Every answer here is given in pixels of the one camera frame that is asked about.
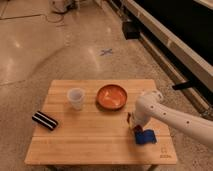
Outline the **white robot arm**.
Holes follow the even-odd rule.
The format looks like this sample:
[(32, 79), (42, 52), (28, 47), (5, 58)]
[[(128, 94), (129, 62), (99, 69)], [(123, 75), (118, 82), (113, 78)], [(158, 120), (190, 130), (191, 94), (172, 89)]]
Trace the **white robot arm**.
[(169, 108), (162, 101), (163, 95), (158, 90), (142, 92), (130, 114), (131, 127), (144, 127), (155, 118), (213, 149), (213, 121)]

